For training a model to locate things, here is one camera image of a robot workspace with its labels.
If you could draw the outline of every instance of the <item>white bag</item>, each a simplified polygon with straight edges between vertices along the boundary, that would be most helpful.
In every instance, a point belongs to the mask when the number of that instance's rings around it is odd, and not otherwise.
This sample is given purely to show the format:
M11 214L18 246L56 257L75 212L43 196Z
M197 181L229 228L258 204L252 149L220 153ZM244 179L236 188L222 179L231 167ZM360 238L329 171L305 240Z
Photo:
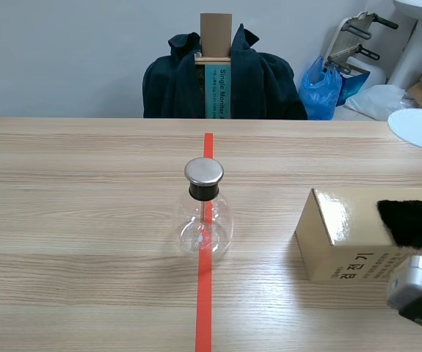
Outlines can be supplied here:
M395 111L407 106L401 102L405 91L389 84L380 84L346 99L344 106L378 121L387 121Z

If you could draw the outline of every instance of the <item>black lid band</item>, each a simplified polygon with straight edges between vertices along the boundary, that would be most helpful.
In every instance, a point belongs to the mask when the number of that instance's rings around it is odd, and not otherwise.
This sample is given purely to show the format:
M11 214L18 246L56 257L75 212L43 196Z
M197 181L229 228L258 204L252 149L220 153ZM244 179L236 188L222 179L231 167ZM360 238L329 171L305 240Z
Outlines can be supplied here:
M200 202L207 202L213 200L219 194L219 184L216 183L213 186L196 186L193 183L189 185L189 194Z

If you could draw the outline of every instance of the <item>black jacket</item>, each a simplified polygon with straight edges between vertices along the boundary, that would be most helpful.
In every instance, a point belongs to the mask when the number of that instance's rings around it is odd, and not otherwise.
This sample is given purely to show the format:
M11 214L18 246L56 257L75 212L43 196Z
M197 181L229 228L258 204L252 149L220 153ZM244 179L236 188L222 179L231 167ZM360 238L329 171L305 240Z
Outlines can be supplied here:
M258 41L240 25L230 54L231 117L306 120L291 66L275 55L251 49ZM145 73L144 118L204 118L203 96L194 65L200 37L196 33L182 34L168 43L171 55L157 59Z

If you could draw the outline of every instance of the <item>metal lid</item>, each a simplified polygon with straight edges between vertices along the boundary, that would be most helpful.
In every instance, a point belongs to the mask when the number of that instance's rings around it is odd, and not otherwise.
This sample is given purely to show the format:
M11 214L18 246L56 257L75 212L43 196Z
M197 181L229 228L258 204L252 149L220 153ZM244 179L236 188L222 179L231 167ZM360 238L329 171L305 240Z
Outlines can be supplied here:
M214 159L196 158L186 165L184 175L193 185L215 186L224 177L224 168Z

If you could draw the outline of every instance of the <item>red tape line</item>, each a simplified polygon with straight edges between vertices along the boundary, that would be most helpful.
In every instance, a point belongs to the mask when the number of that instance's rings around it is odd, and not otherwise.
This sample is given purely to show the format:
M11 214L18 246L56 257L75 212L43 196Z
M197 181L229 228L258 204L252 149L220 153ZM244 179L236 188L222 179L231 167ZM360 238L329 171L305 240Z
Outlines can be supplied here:
M214 135L204 135L204 157L214 157ZM204 219L210 230L203 230L197 269L196 352L212 351L212 202L204 204Z

